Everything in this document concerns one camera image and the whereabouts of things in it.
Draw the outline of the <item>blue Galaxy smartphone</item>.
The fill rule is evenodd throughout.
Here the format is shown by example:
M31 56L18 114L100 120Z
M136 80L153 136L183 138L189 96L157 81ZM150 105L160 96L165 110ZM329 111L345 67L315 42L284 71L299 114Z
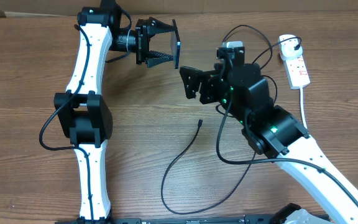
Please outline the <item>blue Galaxy smartphone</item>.
M178 33L176 20L172 20L173 31L171 31L171 51L174 68L178 69L180 59L181 40Z

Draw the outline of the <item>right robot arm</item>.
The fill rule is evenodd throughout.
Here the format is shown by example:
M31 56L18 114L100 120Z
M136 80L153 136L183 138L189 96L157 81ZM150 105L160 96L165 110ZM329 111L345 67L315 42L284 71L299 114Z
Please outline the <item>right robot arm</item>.
M275 105L257 64L220 65L202 71L181 67L187 98L200 94L203 104L219 102L242 125L249 146L264 163L291 175L335 223L358 223L358 190L319 148L291 113Z

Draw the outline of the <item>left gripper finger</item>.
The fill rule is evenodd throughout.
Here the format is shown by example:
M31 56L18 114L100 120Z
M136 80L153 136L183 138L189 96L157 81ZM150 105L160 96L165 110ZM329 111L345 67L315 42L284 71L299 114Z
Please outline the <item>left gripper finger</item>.
M173 55L166 54L163 52L158 52L151 50L148 52L146 56L146 64L148 68L154 67L156 65L159 65L161 63L173 61Z
M153 17L149 17L147 20L147 34L149 36L174 31L176 31L176 27L174 25L166 24Z

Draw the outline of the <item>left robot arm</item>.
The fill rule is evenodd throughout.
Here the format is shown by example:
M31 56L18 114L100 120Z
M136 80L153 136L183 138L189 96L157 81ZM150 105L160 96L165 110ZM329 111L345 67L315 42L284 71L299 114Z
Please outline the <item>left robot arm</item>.
M130 18L116 1L101 1L99 7L84 7L75 29L80 46L75 69L66 90L53 99L63 133L78 160L81 208L75 223L112 223L106 183L106 149L112 136L113 118L103 96L104 66L108 52L135 55L136 64L151 68L165 62L178 67L180 36L176 22L166 24L153 17L121 27L121 17Z

